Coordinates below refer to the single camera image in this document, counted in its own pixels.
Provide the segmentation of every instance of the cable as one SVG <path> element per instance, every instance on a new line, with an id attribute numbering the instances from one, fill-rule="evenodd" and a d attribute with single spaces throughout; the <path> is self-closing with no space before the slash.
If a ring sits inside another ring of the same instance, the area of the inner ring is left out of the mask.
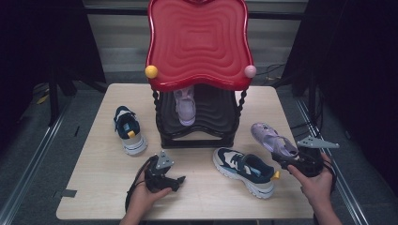
<path id="1" fill-rule="evenodd" d="M 299 136 L 302 136 L 302 135 L 304 135 L 304 134 L 307 134 L 308 132 L 310 132 L 310 130 L 307 130 L 307 131 L 304 131 L 304 132 L 302 132 L 302 133 L 300 133 L 300 134 L 297 134 L 297 135 L 294 136 L 294 138 L 297 138 L 297 137 L 299 137 Z"/>
<path id="2" fill-rule="evenodd" d="M 315 121 L 316 121 L 316 123 L 319 121 L 319 123 L 317 123 L 318 124 L 318 130 L 315 133 L 315 137 L 316 138 L 318 138 L 319 135 L 321 134 L 322 127 L 323 127 L 324 102 L 325 102 L 324 96 L 321 95 L 318 92 L 318 102 L 317 102 L 317 106 L 316 106 Z M 315 121 L 304 122 L 302 124 L 295 125 L 295 126 L 291 127 L 290 129 L 301 128 L 301 127 L 304 127 L 304 126 L 309 126 L 310 124 L 313 124 Z M 305 131 L 303 133 L 297 134 L 294 137 L 297 138 L 297 137 L 299 137 L 301 135 L 304 135 L 306 133 L 308 133 L 308 131 Z"/>
<path id="3" fill-rule="evenodd" d="M 257 74 L 255 74 L 255 76 L 267 74 L 267 77 L 266 77 L 264 83 L 262 84 L 262 85 L 264 85 L 269 80 L 269 73 L 274 71 L 274 70 L 276 70 L 276 69 L 278 69 L 278 68 L 280 68 L 280 67 L 282 67 L 282 66 L 284 66 L 284 65 L 285 64 L 272 64 L 272 65 L 269 65 L 269 66 L 267 66 L 265 72 L 257 73 Z"/>
<path id="4" fill-rule="evenodd" d="M 143 170 L 146 169 L 146 166 L 147 166 L 152 160 L 154 160 L 154 159 L 156 159 L 154 156 L 153 156 L 153 157 L 150 157 L 150 158 L 144 163 L 144 165 L 140 168 L 140 170 L 138 171 L 138 173 L 135 174 L 135 179 L 134 179 L 134 181 L 132 182 L 132 185 L 131 185 L 129 191 L 127 191 L 127 196 L 126 196 L 126 201 L 125 201 L 125 209 L 126 209 L 126 211 L 127 211 L 127 209 L 129 208 L 130 198 L 131 198 L 132 192 L 134 192 L 134 190 L 135 190 L 135 188 L 137 187 L 137 185 L 139 185 L 140 183 L 142 183 L 142 182 L 144 182 L 144 181 L 146 182 L 146 180 L 144 180 L 144 181 L 141 181 L 141 182 L 139 182 L 138 184 L 136 184 L 137 181 L 138 181 L 138 178 L 140 177 L 140 175 L 141 175 L 141 173 L 143 172 Z"/>

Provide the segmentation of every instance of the human hand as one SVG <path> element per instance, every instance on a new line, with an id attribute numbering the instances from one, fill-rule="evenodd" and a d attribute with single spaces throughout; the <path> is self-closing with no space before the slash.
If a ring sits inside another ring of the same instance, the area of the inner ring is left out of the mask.
<path id="1" fill-rule="evenodd" d="M 330 164 L 330 158 L 321 153 L 326 164 Z M 308 202 L 314 210 L 316 220 L 321 225 L 340 225 L 342 222 L 335 214 L 330 202 L 331 184 L 333 183 L 333 174 L 324 167 L 322 172 L 315 177 L 307 177 L 296 167 L 287 166 L 294 177 L 301 183 L 301 191 L 307 197 Z"/>
<path id="2" fill-rule="evenodd" d="M 145 170 L 141 172 L 137 179 L 135 190 L 131 194 L 129 208 L 126 215 L 120 221 L 120 225 L 138 224 L 144 214 L 152 208 L 155 201 L 165 197 L 172 191 L 172 189 L 168 187 L 156 193 L 152 193 L 146 187 Z"/>
<path id="3" fill-rule="evenodd" d="M 327 164 L 330 164 L 330 158 L 325 153 L 321 153 L 321 156 Z M 333 175 L 326 167 L 315 177 L 305 176 L 293 165 L 289 165 L 287 170 L 301 183 L 301 190 L 313 208 L 330 204 L 330 190 Z"/>

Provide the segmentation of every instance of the sneaker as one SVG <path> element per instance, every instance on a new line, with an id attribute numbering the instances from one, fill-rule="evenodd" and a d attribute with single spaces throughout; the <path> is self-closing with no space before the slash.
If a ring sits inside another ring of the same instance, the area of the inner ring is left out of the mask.
<path id="1" fill-rule="evenodd" d="M 126 106 L 120 106 L 116 110 L 115 131 L 122 140 L 123 148 L 128 155 L 136 155 L 147 147 L 146 139 L 140 132 L 140 124 L 134 112 Z"/>
<path id="2" fill-rule="evenodd" d="M 274 159 L 293 159 L 299 154 L 299 150 L 284 136 L 270 125 L 265 123 L 255 123 L 251 127 L 251 133 L 254 139 L 263 145 Z"/>
<path id="3" fill-rule="evenodd" d="M 195 122 L 196 107 L 193 99 L 193 85 L 174 91 L 176 112 L 181 125 L 190 126 Z"/>
<path id="4" fill-rule="evenodd" d="M 274 184 L 271 178 L 274 176 L 274 168 L 259 157 L 252 154 L 243 155 L 222 147 L 214 151 L 213 162 L 217 170 L 225 176 L 243 181 L 255 197 L 267 199 L 273 194 Z"/>

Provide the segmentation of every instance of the shoe tongue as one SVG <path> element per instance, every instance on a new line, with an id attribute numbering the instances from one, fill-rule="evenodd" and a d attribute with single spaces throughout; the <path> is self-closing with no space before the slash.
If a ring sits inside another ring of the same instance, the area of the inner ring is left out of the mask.
<path id="1" fill-rule="evenodd" d="M 252 157 L 253 157 L 252 154 L 245 155 L 244 157 L 243 157 L 243 156 L 240 156 L 240 157 L 237 159 L 237 169 L 240 170 L 240 171 L 243 171 L 243 170 L 244 170 L 244 167 L 245 167 L 245 166 L 248 166 L 248 165 L 246 164 L 246 161 L 248 160 L 248 158 L 252 158 Z"/>
<path id="2" fill-rule="evenodd" d="M 131 115 L 130 114 L 122 114 L 119 116 L 117 119 L 117 123 L 119 126 L 124 126 L 126 125 L 129 121 L 131 120 Z"/>
<path id="3" fill-rule="evenodd" d="M 246 163 L 246 161 L 249 158 L 255 158 L 255 155 L 249 154 L 249 155 L 239 158 L 237 160 L 237 162 L 238 162 L 237 169 L 240 171 L 245 171 L 247 174 L 254 174 L 257 177 L 260 177 L 261 172 Z"/>

